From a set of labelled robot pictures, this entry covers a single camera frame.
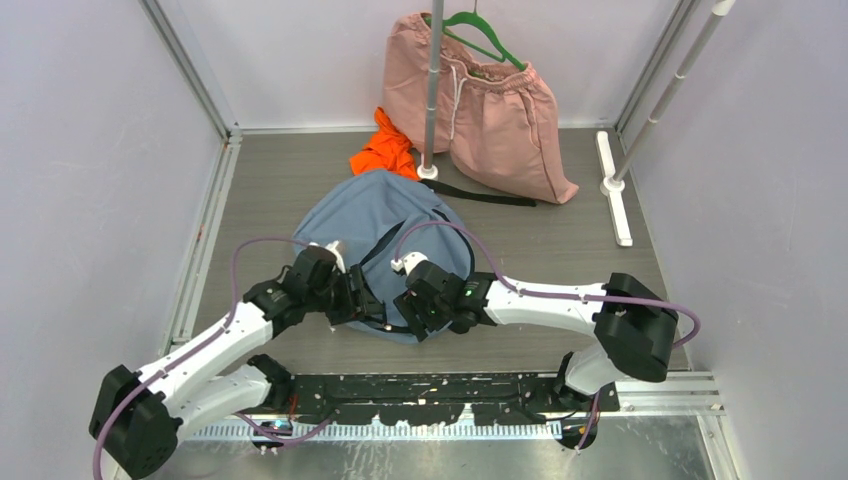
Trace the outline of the blue student backpack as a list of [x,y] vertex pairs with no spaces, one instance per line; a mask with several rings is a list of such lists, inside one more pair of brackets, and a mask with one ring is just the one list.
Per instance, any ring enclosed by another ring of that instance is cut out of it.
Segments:
[[475,255],[459,216],[428,186],[374,170],[331,190],[301,220],[295,239],[341,245],[348,272],[327,318],[400,343],[419,343],[439,333],[468,332],[473,322],[458,311],[440,311],[408,293],[390,262],[418,252],[456,288],[475,270]]

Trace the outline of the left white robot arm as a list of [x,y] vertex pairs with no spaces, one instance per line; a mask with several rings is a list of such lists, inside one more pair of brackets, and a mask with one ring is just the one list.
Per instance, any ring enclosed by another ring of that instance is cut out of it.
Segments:
[[256,356],[233,374],[218,374],[310,313],[345,324],[382,320],[386,306],[361,266],[345,264],[337,243],[303,245],[277,276],[235,289],[225,316],[187,343],[138,369],[120,364],[105,374],[89,422],[93,478],[103,478],[110,459],[143,479],[209,423],[255,407],[285,409],[291,375],[276,361]]

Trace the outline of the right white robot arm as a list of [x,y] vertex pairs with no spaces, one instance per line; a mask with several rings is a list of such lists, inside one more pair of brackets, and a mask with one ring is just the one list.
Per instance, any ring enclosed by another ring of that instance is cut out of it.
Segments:
[[593,338],[590,347],[564,357],[554,387],[567,410],[582,409],[602,387],[625,377],[650,383],[667,378],[678,315],[628,274],[578,286],[484,272],[461,278],[419,253],[392,261],[391,268],[405,279],[395,304],[418,339],[480,325],[535,325]]

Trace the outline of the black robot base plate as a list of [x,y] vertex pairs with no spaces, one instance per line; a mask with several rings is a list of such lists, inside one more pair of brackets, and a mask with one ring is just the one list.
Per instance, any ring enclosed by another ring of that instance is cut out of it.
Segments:
[[591,397],[568,393],[554,373],[297,375],[287,396],[251,414],[360,426],[448,426],[465,411],[475,426],[537,425],[551,419],[584,420]]

